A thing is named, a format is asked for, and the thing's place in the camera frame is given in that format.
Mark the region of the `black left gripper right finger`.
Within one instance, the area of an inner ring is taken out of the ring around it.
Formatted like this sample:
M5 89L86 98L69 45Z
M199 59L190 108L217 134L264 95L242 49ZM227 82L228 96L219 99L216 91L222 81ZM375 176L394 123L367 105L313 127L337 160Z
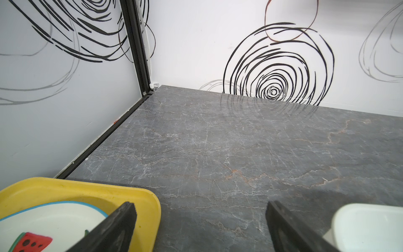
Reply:
M266 221L276 252L337 252L279 201L269 201Z

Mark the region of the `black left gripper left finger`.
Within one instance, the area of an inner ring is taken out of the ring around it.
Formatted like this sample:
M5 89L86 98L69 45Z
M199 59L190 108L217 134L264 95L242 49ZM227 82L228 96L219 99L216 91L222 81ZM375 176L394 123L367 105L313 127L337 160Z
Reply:
M88 235L69 249L70 252L127 252L135 229L135 205L123 203Z

